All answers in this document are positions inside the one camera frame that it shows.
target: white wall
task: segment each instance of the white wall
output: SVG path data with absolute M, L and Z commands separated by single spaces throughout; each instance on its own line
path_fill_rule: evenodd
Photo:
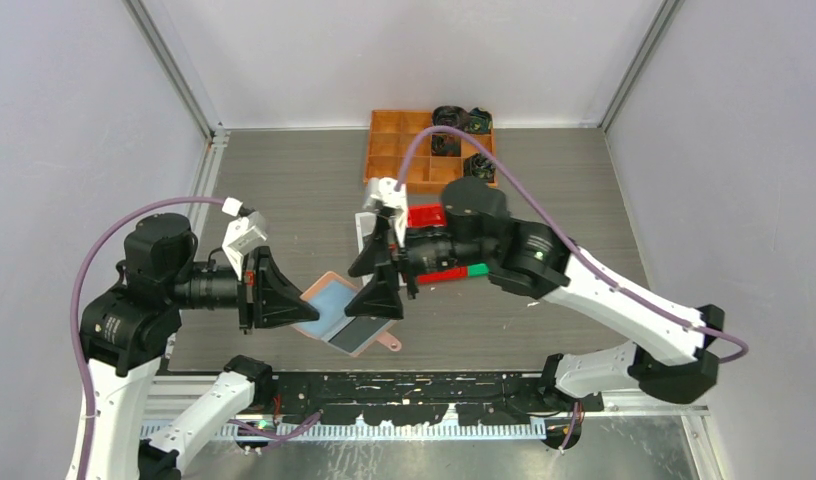
M 661 0 L 152 3 L 225 126 L 259 128 L 441 104 L 485 106 L 502 126 L 594 126 Z
M 0 479 L 66 474 L 75 272 L 117 218 L 187 194 L 204 146 L 122 2 L 0 2 Z M 122 236 L 85 302 L 119 258 Z
M 609 143 L 651 285 L 751 345 L 709 399 L 734 478 L 815 479 L 816 0 L 685 2 Z

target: aluminum frame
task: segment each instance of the aluminum frame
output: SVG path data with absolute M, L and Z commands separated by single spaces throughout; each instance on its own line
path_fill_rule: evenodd
M 208 196 L 213 192 L 216 184 L 219 166 L 223 157 L 225 147 L 228 145 L 230 132 L 223 128 L 222 123 L 210 104 L 204 87 L 194 79 L 195 71 L 186 74 L 176 62 L 176 57 L 171 52 L 169 45 L 172 42 L 183 48 L 181 42 L 175 43 L 171 38 L 165 38 L 157 28 L 158 21 L 166 21 L 168 18 L 158 17 L 158 7 L 151 9 L 155 13 L 150 13 L 145 1 L 147 0 L 123 0 L 123 4 L 135 20 L 136 26 L 146 39 L 153 54 L 158 60 L 158 64 L 166 74 L 170 84 L 175 89 L 193 121 L 199 130 L 210 140 L 205 154 L 200 160 L 197 178 L 193 187 L 194 195 Z M 640 73 L 651 58 L 657 48 L 660 39 L 669 27 L 673 17 L 678 12 L 684 0 L 664 0 L 656 16 L 647 31 L 643 42 L 638 49 L 632 63 L 626 71 L 620 86 L 612 98 L 609 107 L 599 124 L 599 128 L 607 132 L 613 121 L 618 116 L 632 88 L 634 87 Z M 198 91 L 203 98 L 200 102 L 194 90 Z M 193 224 L 193 231 L 197 234 L 202 232 L 207 218 L 207 206 L 192 206 L 187 212 Z M 170 358 L 175 345 L 175 336 L 171 336 L 167 345 L 165 359 L 162 362 L 161 371 L 166 375 L 156 377 L 155 383 L 150 391 L 145 411 L 145 419 L 150 424 L 158 420 L 169 420 L 175 418 L 184 411 L 199 395 L 208 390 L 216 377 L 214 376 L 189 376 L 170 375 L 167 371 L 168 359 Z M 658 401 L 639 390 L 621 390 L 604 392 L 605 403 L 604 412 L 591 412 L 590 417 L 599 416 L 681 416 L 688 443 L 691 446 L 691 453 L 697 471 L 701 478 L 723 479 L 723 473 L 719 464 L 718 456 L 709 436 L 707 422 L 709 419 L 708 408 L 700 404 L 673 405 Z M 242 415 L 241 419 L 250 417 L 261 417 L 252 415 Z
M 623 80 L 620 81 L 620 86 L 614 93 L 611 103 L 608 104 L 608 110 L 606 110 L 605 116 L 599 123 L 599 128 L 602 129 L 603 132 L 608 133 L 608 129 L 611 128 L 614 120 L 620 114 L 620 110 L 623 108 L 626 99 L 637 83 L 638 77 L 644 67 L 646 67 L 649 59 L 658 47 L 661 38 L 664 36 L 668 27 L 670 27 L 673 18 L 683 3 L 685 3 L 685 0 L 664 0 L 662 2 L 661 7 L 659 7 L 658 12 L 655 14 L 649 26 L 649 30 L 647 30 L 644 36 L 641 46 L 638 48 L 638 52 L 635 54 L 635 58 L 626 70 L 626 74 L 623 75 Z

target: white bracket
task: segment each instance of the white bracket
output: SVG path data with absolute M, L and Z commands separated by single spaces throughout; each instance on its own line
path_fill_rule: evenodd
M 637 345 L 626 342 L 619 347 L 584 355 L 565 354 L 558 362 L 555 388 L 573 398 L 584 398 L 603 390 L 636 388 L 638 381 L 628 374 L 635 362 Z
M 396 180 L 393 178 L 371 178 L 367 182 L 363 205 L 364 210 L 377 214 L 379 213 L 376 210 L 377 202 L 394 210 L 391 226 L 400 247 L 405 246 L 405 232 L 408 230 L 408 197 L 405 190 L 403 185 L 402 189 L 397 191 Z
M 228 213 L 233 210 L 240 210 L 240 205 L 234 208 L 234 203 L 229 203 L 229 209 L 223 206 L 223 211 Z M 231 268 L 237 274 L 237 279 L 243 279 L 243 257 L 257 247 L 267 244 L 267 219 L 260 213 L 252 212 L 248 216 L 232 220 L 225 230 L 222 249 L 225 252 Z

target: black object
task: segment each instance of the black object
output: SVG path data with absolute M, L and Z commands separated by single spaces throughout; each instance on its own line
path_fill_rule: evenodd
M 402 300 L 399 298 L 399 274 L 392 264 L 388 233 L 388 217 L 393 210 L 377 205 L 379 215 L 373 233 L 364 244 L 361 253 L 349 267 L 349 275 L 358 278 L 372 275 L 343 309 L 348 317 L 381 317 L 392 320 L 402 319 Z M 416 294 L 416 285 L 409 286 L 409 293 Z
M 175 468 L 178 450 L 164 452 L 149 445 L 149 441 L 141 440 L 137 450 L 140 480 L 181 480 L 181 472 Z
M 405 260 L 414 275 L 443 272 L 482 262 L 480 243 L 453 242 L 446 227 L 412 228 L 405 235 Z
M 722 308 L 709 304 L 698 307 L 697 310 L 702 314 L 700 319 L 705 322 L 705 326 L 718 332 L 723 331 L 723 324 L 726 323 L 726 312 Z M 706 335 L 703 345 L 708 348 L 716 339 L 717 337 Z
M 470 125 L 470 114 L 454 105 L 437 107 L 432 112 L 432 125 L 445 125 L 465 131 Z
M 641 391 L 670 403 L 687 405 L 699 399 L 717 383 L 720 359 L 708 350 L 697 350 L 697 361 L 667 366 L 638 348 L 629 376 L 638 381 Z
M 602 393 L 588 395 L 583 398 L 573 398 L 555 388 L 555 374 L 562 358 L 564 358 L 564 355 L 561 353 L 546 357 L 546 362 L 537 383 L 537 392 L 541 396 L 541 401 L 550 409 L 562 412 L 572 411 L 576 402 L 579 402 L 587 412 L 601 412 L 605 408 Z
M 470 122 L 465 131 L 474 135 L 487 135 L 493 128 L 493 116 L 482 108 L 470 110 Z
M 490 283 L 534 299 L 570 284 L 561 273 L 567 268 L 570 251 L 552 229 L 542 223 L 514 220 L 510 230 L 497 256 L 486 262 Z
M 266 407 L 275 398 L 278 382 L 273 380 L 271 365 L 245 355 L 238 355 L 225 364 L 223 371 L 239 373 L 255 385 L 255 395 L 250 408 Z
M 454 135 L 432 135 L 432 155 L 436 157 L 460 157 L 461 139 Z
M 355 317 L 328 339 L 328 343 L 344 352 L 355 352 L 369 343 L 370 338 L 381 332 L 389 322 L 387 318 Z
M 244 258 L 243 265 L 247 273 L 252 273 L 237 287 L 241 330 L 277 328 L 320 319 L 317 309 L 300 298 L 302 291 L 278 269 L 270 247 L 256 248 Z M 251 302 L 246 300 L 249 292 Z
M 564 443 L 564 438 L 567 437 L 569 429 L 570 425 L 553 425 L 547 427 L 546 438 L 543 440 L 543 444 L 553 450 L 558 450 L 561 448 L 561 444 Z M 567 445 L 564 446 L 564 449 L 569 450 L 575 447 L 576 444 L 579 443 L 580 438 L 582 438 L 582 424 L 577 421 L 573 427 L 573 433 L 570 435 L 570 440 L 567 441 Z
M 125 377 L 163 355 L 167 338 L 181 327 L 179 309 L 237 308 L 244 329 L 319 318 L 278 270 L 269 248 L 245 257 L 251 270 L 239 282 L 231 267 L 193 262 L 197 244 L 182 215 L 152 215 L 137 223 L 123 244 L 121 281 L 82 313 L 79 335 L 87 360 L 112 365 Z
M 445 413 L 450 403 L 458 405 L 462 425 L 528 424 L 530 415 L 521 410 L 547 411 L 537 395 L 538 378 L 523 372 L 276 372 L 275 376 L 281 413 L 288 423 L 319 411 L 324 425 L 354 425 L 360 413 L 370 425 L 381 420 L 395 425 L 436 424 L 442 415 L 434 415 Z M 405 399 L 411 403 L 404 405 Z M 483 413 L 477 415 L 462 406 L 476 406 Z M 489 407 L 505 415 L 488 415 Z
M 476 153 L 464 159 L 464 176 L 491 183 L 496 176 L 496 166 L 486 156 Z

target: gray table surface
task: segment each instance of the gray table surface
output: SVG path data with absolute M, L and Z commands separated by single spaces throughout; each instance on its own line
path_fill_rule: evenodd
M 299 480 L 696 480 L 679 417 L 585 420 L 561 456 L 537 440 L 289 443 L 258 457 L 205 447 L 186 478 Z
M 233 131 L 220 166 L 216 196 L 231 195 L 270 222 L 269 243 L 282 272 L 305 290 L 326 271 L 346 276 L 357 255 L 367 132 Z M 498 130 L 500 159 L 580 245 L 610 268 L 645 285 L 637 246 L 601 131 Z M 537 220 L 507 181 L 509 208 Z M 433 203 L 409 196 L 409 203 Z M 213 210 L 201 250 L 222 240 L 229 217 Z M 502 292 L 485 278 L 421 287 L 391 329 L 403 344 L 373 345 L 357 358 L 290 328 L 244 336 L 236 312 L 186 312 L 170 368 L 219 370 L 237 354 L 276 370 L 540 370 L 547 355 L 586 353 L 623 339 L 564 307 Z

